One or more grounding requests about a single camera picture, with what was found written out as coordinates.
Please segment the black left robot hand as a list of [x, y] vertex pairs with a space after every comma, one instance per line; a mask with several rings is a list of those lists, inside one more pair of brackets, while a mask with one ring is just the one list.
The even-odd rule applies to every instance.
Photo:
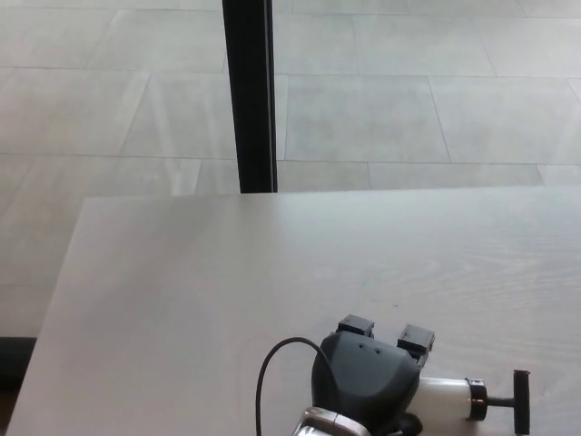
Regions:
[[423, 424], [408, 411], [433, 331], [408, 324], [395, 345], [374, 338], [374, 322], [349, 314], [320, 344], [311, 369], [312, 405], [350, 418], [372, 435], [418, 435]]

